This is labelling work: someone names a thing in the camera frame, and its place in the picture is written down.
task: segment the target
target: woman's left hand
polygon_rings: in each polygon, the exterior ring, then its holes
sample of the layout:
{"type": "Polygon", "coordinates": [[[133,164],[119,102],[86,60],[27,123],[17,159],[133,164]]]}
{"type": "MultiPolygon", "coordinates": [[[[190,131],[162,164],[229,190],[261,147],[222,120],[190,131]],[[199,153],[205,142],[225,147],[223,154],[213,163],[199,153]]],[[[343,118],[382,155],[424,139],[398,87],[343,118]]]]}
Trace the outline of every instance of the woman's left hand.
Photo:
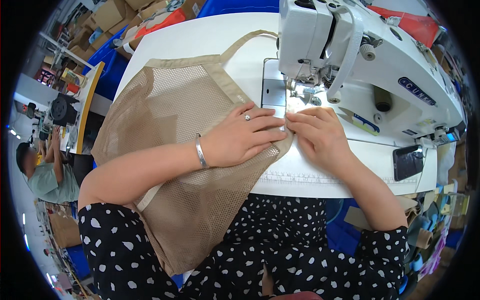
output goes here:
{"type": "Polygon", "coordinates": [[[239,165],[268,148],[273,141],[283,140],[282,131],[267,131],[265,128],[280,127],[285,119],[272,117],[274,109],[252,109],[249,102],[235,108],[220,124],[200,138],[205,161],[211,167],[239,165]]]}

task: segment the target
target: ruler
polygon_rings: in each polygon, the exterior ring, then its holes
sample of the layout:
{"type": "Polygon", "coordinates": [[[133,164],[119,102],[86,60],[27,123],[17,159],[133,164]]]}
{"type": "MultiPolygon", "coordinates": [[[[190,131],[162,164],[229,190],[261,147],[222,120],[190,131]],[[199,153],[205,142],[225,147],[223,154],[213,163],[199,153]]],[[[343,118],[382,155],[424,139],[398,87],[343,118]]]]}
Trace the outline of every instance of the ruler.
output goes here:
{"type": "MultiPolygon", "coordinates": [[[[402,181],[395,181],[393,178],[382,178],[382,180],[387,184],[404,184],[404,183],[413,183],[417,184],[417,178],[412,177],[410,179],[405,179],[402,181]]],[[[259,180],[262,183],[273,183],[273,184],[287,184],[294,186],[319,186],[319,187],[334,187],[337,185],[343,185],[343,182],[333,176],[329,176],[321,173],[293,173],[293,172],[282,172],[282,171],[271,171],[267,170],[263,173],[259,180]]]]}

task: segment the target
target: sewing machine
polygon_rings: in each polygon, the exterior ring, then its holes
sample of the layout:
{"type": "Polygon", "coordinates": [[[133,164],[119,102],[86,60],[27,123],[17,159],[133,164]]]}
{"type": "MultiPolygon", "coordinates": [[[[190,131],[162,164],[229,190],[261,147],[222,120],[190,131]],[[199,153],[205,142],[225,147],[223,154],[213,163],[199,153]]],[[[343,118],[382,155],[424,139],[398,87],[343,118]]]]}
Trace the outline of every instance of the sewing machine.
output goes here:
{"type": "Polygon", "coordinates": [[[351,139],[390,145],[420,137],[435,145],[458,140],[466,128],[458,93],[431,50],[399,22],[353,0],[281,0],[278,69],[290,97],[312,102],[315,96],[379,128],[379,136],[369,136],[344,124],[351,139]]]}

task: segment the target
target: black and white dress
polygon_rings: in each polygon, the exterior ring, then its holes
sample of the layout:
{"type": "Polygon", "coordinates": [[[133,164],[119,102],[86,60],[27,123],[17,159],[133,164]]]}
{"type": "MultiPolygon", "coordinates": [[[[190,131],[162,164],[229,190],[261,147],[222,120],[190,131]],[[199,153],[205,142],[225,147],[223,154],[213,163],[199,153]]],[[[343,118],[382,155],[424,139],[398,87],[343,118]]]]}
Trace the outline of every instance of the black and white dress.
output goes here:
{"type": "Polygon", "coordinates": [[[313,291],[324,299],[397,299],[407,228],[363,231],[354,256],[328,249],[322,199],[250,194],[223,242],[178,291],[162,270],[138,214],[97,203],[80,210],[84,252],[102,299],[268,299],[313,291]]]}

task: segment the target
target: beige fabric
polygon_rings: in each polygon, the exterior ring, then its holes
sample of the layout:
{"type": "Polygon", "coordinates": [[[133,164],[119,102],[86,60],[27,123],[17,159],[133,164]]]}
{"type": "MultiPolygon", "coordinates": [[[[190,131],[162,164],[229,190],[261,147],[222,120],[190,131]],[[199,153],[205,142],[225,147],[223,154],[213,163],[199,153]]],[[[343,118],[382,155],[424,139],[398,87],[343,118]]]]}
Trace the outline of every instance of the beige fabric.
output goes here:
{"type": "MultiPolygon", "coordinates": [[[[108,111],[92,149],[97,164],[136,150],[191,141],[197,132],[207,134],[236,105],[250,102],[221,63],[262,34],[276,36],[258,30],[221,55],[149,60],[108,111]]],[[[169,275],[194,269],[222,241],[261,174],[289,150],[293,135],[287,133],[287,139],[241,165],[172,179],[134,202],[169,275]]]]}

